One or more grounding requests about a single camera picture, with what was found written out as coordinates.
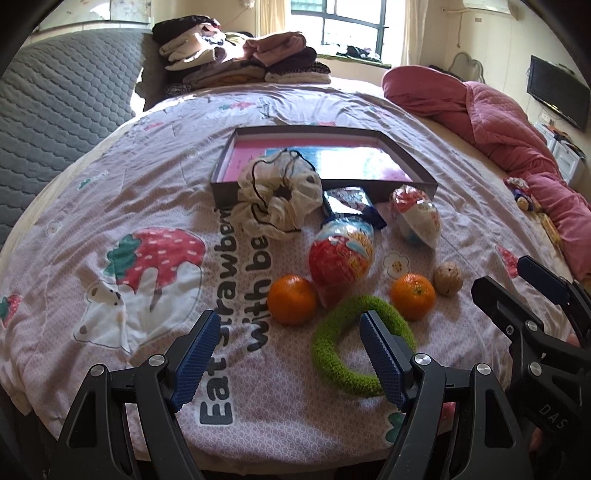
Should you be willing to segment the brown walnut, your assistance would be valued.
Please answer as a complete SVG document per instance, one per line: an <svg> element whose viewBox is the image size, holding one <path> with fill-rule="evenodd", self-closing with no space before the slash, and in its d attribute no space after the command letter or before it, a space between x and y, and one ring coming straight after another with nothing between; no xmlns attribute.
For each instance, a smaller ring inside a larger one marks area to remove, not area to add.
<svg viewBox="0 0 591 480"><path fill-rule="evenodd" d="M433 284L438 293L443 296L456 295L464 284L463 274L458 264L453 261L440 264L434 272Z"/></svg>

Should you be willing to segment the orange mandarin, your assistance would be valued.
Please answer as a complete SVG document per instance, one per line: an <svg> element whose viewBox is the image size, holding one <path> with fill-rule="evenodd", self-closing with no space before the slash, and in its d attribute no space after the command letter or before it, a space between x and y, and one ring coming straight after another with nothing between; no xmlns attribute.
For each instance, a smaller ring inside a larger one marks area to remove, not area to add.
<svg viewBox="0 0 591 480"><path fill-rule="evenodd" d="M435 306L437 294L428 278L409 273L394 280L390 299L396 310L407 321L422 320Z"/></svg>
<svg viewBox="0 0 591 480"><path fill-rule="evenodd" d="M318 295L308 279L297 275L285 275L270 286L267 306L277 323L296 327L315 317Z"/></svg>

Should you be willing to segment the white red toy egg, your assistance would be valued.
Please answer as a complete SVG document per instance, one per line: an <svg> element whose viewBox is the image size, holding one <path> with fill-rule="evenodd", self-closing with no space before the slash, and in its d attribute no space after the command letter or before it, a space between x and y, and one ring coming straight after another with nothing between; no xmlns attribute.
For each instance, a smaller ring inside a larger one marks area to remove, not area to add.
<svg viewBox="0 0 591 480"><path fill-rule="evenodd" d="M404 184L393 191L390 208L394 231L415 246L437 248L441 234L439 211L426 192Z"/></svg>

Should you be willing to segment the red blue toy egg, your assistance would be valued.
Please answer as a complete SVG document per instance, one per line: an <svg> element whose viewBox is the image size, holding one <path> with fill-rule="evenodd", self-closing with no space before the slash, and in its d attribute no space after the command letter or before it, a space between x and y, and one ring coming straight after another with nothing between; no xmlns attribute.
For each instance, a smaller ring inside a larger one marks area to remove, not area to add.
<svg viewBox="0 0 591 480"><path fill-rule="evenodd" d="M308 268L322 306L338 304L374 261L374 228L358 216L325 220L308 251Z"/></svg>

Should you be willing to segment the blue cookie packet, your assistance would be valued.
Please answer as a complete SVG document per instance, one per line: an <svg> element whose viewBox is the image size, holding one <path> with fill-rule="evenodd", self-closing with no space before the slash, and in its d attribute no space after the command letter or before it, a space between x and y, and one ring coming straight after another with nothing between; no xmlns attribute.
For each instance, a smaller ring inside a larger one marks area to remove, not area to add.
<svg viewBox="0 0 591 480"><path fill-rule="evenodd" d="M336 218L356 218L365 221L377 231L387 226L386 220L361 187L325 190L322 196L322 209L328 221Z"/></svg>

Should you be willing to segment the cream fabric scrunchie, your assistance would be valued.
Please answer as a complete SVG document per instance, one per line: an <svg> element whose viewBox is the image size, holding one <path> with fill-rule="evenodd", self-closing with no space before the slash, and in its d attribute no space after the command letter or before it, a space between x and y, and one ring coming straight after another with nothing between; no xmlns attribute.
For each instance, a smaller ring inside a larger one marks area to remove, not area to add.
<svg viewBox="0 0 591 480"><path fill-rule="evenodd" d="M300 151L283 149L250 160L238 177L238 203L228 217L250 237L287 241L322 206L322 180Z"/></svg>

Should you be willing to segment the small colourful toy figure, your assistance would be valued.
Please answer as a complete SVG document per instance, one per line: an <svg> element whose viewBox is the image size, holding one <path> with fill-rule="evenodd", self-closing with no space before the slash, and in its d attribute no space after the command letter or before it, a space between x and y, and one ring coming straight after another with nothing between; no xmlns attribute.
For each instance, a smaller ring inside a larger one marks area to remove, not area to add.
<svg viewBox="0 0 591 480"><path fill-rule="evenodd" d="M504 180L505 186L512 193L518 208L523 212L541 213L541 204L531 192L529 184L519 177L508 177Z"/></svg>

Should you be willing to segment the pink quilted blanket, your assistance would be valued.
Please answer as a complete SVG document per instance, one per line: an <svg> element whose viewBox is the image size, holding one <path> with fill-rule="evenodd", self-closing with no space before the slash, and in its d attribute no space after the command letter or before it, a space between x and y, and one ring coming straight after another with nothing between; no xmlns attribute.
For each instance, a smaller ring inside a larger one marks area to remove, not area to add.
<svg viewBox="0 0 591 480"><path fill-rule="evenodd" d="M509 176L525 180L558 230L573 277L590 278L590 203L567 185L543 135L516 101L484 83L418 65L388 71L382 86L394 104L443 125Z"/></svg>

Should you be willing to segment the black flat television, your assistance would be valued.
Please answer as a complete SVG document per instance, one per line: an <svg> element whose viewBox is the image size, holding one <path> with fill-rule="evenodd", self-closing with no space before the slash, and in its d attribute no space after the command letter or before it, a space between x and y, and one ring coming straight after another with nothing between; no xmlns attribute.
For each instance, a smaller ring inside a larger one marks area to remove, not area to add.
<svg viewBox="0 0 591 480"><path fill-rule="evenodd" d="M526 91L570 125L586 131L590 89L567 70L531 56Z"/></svg>

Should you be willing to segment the dark shallow cardboard box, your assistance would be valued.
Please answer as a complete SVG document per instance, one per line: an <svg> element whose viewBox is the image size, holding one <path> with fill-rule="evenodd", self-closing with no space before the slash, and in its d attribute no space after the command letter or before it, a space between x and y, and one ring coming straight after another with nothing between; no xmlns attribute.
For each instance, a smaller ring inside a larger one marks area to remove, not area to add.
<svg viewBox="0 0 591 480"><path fill-rule="evenodd" d="M408 153L401 145L379 131L348 128L338 126L324 125L283 125L283 126L259 126L237 128L231 134L228 142L224 146L214 170L211 174L211 187L216 206L224 208L235 205L238 201L238 180L233 182L217 181L216 177L221 169L221 162L229 148L233 145L236 138L246 137L248 139L260 138L311 138L311 139L335 139L335 138L353 138L363 141L377 140L381 147L388 150L391 154L396 154L401 163L406 168L412 180L351 180L351 179L322 179L322 186L325 190L342 187L361 187L366 191L370 200L374 203L383 203L390 199L391 193L400 186L407 184L423 190L429 197L433 198L438 189L438 183L435 178Z"/></svg>

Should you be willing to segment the heart shaped chair back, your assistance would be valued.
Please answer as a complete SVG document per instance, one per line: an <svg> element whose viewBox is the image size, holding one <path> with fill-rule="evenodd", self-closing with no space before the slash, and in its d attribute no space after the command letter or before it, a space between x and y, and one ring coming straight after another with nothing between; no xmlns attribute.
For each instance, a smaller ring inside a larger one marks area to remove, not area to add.
<svg viewBox="0 0 591 480"><path fill-rule="evenodd" d="M485 83L483 64L473 59L466 52L456 54L449 67L449 73L464 82L475 81Z"/></svg>

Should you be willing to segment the pink blue book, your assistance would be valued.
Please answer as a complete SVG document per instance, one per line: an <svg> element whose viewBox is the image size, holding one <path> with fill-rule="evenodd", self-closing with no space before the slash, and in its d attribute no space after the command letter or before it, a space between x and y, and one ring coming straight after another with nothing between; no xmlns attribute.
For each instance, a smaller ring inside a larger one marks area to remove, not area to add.
<svg viewBox="0 0 591 480"><path fill-rule="evenodd" d="M233 182L250 160L276 155L283 149L297 150L322 179L412 180L396 154L377 140L353 138L260 138L238 137L221 162L217 181Z"/></svg>

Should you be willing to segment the strawberry print bed cover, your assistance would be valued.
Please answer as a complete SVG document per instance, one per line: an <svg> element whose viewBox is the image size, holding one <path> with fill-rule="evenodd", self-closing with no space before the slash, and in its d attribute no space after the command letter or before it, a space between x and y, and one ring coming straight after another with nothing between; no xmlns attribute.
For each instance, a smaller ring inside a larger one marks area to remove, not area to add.
<svg viewBox="0 0 591 480"><path fill-rule="evenodd" d="M568 336L562 311L511 278L502 252L557 272L566 265L477 151L382 98L322 87L221 90L167 102L96 150L12 254L1 277L1 384L18 409L57 436L91 366L137 366L212 309L221 336L178 416L200 466L287 473L385 457L394 407L326 383L311 363L315 325L281 326L266 307L274 280L308 274L322 213L276 241L245 234L214 204L211 173L231 134L287 124L383 132L437 181L437 249L378 233L356 292L386 298L397 260L427 276L453 261L467 282L493 277L550 335Z"/></svg>

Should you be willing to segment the white air conditioner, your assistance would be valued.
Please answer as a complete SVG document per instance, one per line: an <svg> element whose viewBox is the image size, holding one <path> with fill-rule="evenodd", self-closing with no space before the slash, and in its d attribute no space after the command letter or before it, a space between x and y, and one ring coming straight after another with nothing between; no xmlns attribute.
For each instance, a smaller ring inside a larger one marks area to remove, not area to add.
<svg viewBox="0 0 591 480"><path fill-rule="evenodd" d="M514 19L518 18L517 10L510 0L463 0L462 3L469 10L507 15Z"/></svg>

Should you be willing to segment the cream curtain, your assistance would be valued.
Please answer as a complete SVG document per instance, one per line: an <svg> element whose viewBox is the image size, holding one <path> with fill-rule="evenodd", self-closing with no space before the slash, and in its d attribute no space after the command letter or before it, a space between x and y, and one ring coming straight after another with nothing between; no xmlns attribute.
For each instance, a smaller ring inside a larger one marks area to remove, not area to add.
<svg viewBox="0 0 591 480"><path fill-rule="evenodd" d="M405 1L405 24L401 64L420 63L429 8L429 0Z"/></svg>

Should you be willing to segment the grey quilted headboard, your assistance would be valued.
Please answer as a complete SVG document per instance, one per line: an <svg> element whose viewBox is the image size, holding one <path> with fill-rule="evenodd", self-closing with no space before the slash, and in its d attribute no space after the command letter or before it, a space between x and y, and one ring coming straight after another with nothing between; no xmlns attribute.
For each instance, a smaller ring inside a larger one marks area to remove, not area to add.
<svg viewBox="0 0 591 480"><path fill-rule="evenodd" d="M150 32L96 29L22 48L1 77L1 236L57 175L162 98Z"/></svg>

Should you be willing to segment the pile of folded clothes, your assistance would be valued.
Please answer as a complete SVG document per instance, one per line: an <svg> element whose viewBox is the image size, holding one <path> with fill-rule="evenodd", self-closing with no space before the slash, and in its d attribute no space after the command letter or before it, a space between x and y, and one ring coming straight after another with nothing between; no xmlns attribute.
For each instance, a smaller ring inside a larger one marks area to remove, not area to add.
<svg viewBox="0 0 591 480"><path fill-rule="evenodd" d="M224 32L214 18L189 15L155 24L152 37L164 61L168 96L252 83L331 82L331 69L297 31L253 37Z"/></svg>

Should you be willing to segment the painted wardrobe doors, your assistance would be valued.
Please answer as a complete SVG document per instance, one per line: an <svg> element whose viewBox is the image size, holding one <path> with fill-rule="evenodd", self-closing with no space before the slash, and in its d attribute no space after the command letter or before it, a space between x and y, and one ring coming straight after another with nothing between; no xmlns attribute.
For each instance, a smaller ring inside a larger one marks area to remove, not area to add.
<svg viewBox="0 0 591 480"><path fill-rule="evenodd" d="M35 32L110 21L148 24L151 21L151 1L64 0L39 24Z"/></svg>

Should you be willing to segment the window with dark frame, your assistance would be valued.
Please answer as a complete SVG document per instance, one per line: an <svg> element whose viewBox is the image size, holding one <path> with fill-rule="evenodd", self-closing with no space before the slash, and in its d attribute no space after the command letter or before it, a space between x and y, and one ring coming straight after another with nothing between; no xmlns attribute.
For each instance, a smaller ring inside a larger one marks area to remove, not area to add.
<svg viewBox="0 0 591 480"><path fill-rule="evenodd" d="M290 1L290 26L315 47L331 47L335 54L382 59L387 1Z"/></svg>

